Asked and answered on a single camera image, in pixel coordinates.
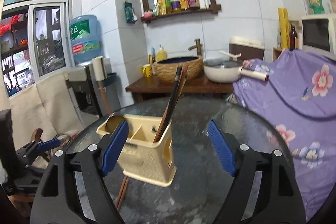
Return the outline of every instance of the vessel sink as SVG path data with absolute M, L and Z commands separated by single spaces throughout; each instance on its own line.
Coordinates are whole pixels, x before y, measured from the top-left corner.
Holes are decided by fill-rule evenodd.
M 202 56 L 167 58 L 154 63 L 155 73 L 161 81 L 174 82 L 178 66 L 188 65 L 187 80 L 196 78 L 203 70 Z

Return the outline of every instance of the white cooking pot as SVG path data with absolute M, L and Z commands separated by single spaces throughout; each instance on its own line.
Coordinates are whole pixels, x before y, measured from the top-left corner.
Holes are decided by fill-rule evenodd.
M 268 79 L 268 74 L 266 73 L 244 69 L 243 62 L 237 60 L 241 54 L 233 55 L 224 51 L 220 51 L 220 53 L 230 58 L 216 58 L 204 61 L 204 73 L 210 81 L 216 83 L 232 83 L 237 81 L 242 75 L 262 81 Z

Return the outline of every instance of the blue water bottle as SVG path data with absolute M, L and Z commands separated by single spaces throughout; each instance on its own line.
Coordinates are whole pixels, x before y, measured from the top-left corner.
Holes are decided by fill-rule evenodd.
M 70 21 L 71 46 L 75 63 L 84 63 L 101 55 L 98 20 L 84 15 Z

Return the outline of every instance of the microwave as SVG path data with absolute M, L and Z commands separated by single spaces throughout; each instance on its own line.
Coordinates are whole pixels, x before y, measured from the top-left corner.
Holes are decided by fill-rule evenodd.
M 336 14 L 303 16 L 302 50 L 336 61 Z

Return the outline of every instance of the purple floral cloth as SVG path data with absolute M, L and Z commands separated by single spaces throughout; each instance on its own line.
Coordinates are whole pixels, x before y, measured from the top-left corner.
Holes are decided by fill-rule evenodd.
M 244 66 L 269 74 L 267 82 L 240 78 L 234 92 L 287 143 L 309 220 L 336 183 L 336 63 L 311 52 L 284 50 L 273 63 L 255 59 Z

